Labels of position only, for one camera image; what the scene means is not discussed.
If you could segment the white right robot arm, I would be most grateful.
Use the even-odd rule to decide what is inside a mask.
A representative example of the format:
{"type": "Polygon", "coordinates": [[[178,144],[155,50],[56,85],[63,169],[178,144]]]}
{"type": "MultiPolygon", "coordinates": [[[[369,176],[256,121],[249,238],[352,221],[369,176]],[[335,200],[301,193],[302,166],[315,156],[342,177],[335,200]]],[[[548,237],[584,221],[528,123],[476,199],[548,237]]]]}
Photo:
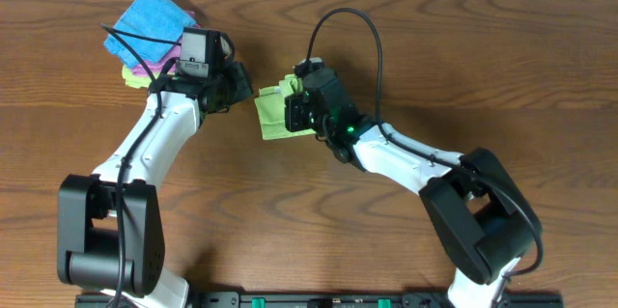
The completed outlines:
{"type": "Polygon", "coordinates": [[[456,267],[447,298],[455,307],[498,307],[507,283],[523,273],[531,248],[544,255],[542,226],[490,151],[446,152],[360,114],[346,98],[304,91],[284,100],[289,131],[313,129],[343,163],[379,174],[421,198],[456,267]]]}

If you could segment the light green microfiber cloth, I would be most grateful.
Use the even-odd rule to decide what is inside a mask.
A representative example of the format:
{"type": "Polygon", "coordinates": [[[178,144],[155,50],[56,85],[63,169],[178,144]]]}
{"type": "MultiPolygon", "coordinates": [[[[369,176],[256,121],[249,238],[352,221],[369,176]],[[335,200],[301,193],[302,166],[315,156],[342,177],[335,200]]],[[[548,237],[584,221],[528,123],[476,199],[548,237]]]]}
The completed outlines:
{"type": "Polygon", "coordinates": [[[291,132],[285,127],[285,98],[299,95],[302,91],[302,82],[294,74],[287,74],[277,85],[259,90],[254,102],[264,140],[286,139],[315,133],[312,129],[291,132]]]}

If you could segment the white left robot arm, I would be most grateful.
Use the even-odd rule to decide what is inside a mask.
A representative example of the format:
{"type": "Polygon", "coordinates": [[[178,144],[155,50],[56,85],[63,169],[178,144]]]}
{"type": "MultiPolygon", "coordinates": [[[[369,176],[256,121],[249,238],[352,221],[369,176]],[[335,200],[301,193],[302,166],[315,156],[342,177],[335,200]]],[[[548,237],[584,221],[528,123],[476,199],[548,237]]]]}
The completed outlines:
{"type": "Polygon", "coordinates": [[[206,76],[161,75],[116,151],[58,192],[57,275],[117,307],[184,307],[189,285],[165,264],[157,192],[184,143],[209,114],[253,94],[243,63],[206,76]]]}

